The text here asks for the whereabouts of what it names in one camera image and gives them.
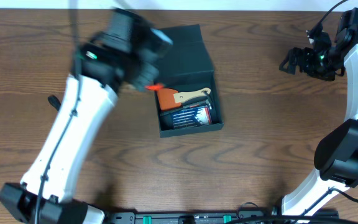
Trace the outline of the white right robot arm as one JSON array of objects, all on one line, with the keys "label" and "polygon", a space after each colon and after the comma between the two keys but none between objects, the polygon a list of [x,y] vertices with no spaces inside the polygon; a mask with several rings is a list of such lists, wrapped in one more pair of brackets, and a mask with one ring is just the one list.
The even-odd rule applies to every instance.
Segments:
[{"label": "white right robot arm", "polygon": [[334,40],[319,21],[306,33],[311,48],[293,48],[280,64],[282,72],[297,71],[333,82],[347,77],[344,122],[323,138],[314,154],[314,169],[290,194],[281,199],[273,214],[289,216],[290,223],[308,223],[332,198],[358,186],[358,8],[342,14]]}]

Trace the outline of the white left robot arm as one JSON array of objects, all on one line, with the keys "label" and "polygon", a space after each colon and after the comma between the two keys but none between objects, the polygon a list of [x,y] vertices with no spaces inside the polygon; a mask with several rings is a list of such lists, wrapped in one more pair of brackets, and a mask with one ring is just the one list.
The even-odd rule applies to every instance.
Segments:
[{"label": "white left robot arm", "polygon": [[87,43],[73,71],[47,139],[18,183],[6,183],[0,202],[21,223],[104,223],[106,212],[74,199],[78,177],[92,143],[116,106],[122,82],[138,90],[158,75],[160,46],[115,49]]}]

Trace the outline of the orange scraper wooden handle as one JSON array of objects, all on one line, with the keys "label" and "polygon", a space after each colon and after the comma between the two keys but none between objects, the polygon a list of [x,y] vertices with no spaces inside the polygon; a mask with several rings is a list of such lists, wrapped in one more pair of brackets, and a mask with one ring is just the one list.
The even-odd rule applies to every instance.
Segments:
[{"label": "orange scraper wooden handle", "polygon": [[206,104],[211,108],[212,98],[211,89],[202,88],[196,91],[182,91],[171,88],[162,88],[157,90],[158,103],[162,111],[170,111],[186,106],[188,101],[202,98],[206,100]]}]

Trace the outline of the black yellow handled screwdriver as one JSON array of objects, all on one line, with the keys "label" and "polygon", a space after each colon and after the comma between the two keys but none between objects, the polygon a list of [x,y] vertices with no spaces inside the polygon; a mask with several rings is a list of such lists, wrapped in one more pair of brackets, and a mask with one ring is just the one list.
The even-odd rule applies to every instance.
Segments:
[{"label": "black yellow handled screwdriver", "polygon": [[55,95],[50,95],[47,99],[52,107],[54,107],[57,111],[60,110],[61,102]]}]

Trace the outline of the red handled pliers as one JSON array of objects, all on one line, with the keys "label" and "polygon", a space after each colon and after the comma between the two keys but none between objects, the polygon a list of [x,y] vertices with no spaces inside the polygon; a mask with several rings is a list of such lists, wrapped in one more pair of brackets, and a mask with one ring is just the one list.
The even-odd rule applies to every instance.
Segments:
[{"label": "red handled pliers", "polygon": [[146,85],[145,89],[146,90],[152,90],[152,91],[158,91],[161,90],[162,88],[164,88],[165,85],[162,83],[156,83],[156,84],[152,84],[152,85]]}]

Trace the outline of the black flip-lid box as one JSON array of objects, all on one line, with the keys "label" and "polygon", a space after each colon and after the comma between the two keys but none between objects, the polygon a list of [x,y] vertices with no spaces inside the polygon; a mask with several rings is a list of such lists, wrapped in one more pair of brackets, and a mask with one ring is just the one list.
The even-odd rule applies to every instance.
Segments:
[{"label": "black flip-lid box", "polygon": [[193,91],[201,87],[211,89],[211,124],[194,128],[175,129],[170,115],[158,115],[160,136],[168,138],[185,134],[217,131],[223,128],[219,92],[214,79],[214,67],[197,25],[163,28],[161,31],[173,41],[172,48],[157,63],[156,83],[178,91]]}]

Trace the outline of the steel claw hammer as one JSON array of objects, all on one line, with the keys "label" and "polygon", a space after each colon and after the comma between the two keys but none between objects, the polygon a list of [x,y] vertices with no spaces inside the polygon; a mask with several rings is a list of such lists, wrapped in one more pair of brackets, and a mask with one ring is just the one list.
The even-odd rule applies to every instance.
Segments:
[{"label": "steel claw hammer", "polygon": [[207,93],[206,90],[203,90],[202,94],[204,94],[204,96],[206,97],[205,100],[197,101],[196,103],[185,105],[185,106],[182,106],[177,109],[172,109],[172,110],[161,112],[160,116],[165,116],[165,115],[172,114],[174,112],[178,112],[178,111],[185,110],[185,109],[196,108],[198,106],[207,106],[208,109],[210,109],[210,110],[213,109],[213,106],[211,104],[212,98],[210,97],[210,95]]}]

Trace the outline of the blue red tool pack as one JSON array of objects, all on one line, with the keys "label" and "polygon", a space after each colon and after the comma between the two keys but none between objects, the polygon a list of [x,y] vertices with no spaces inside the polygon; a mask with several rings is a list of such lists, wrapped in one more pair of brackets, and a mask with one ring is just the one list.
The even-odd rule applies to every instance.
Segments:
[{"label": "blue red tool pack", "polygon": [[184,109],[171,115],[174,129],[208,126],[212,124],[207,106]]}]

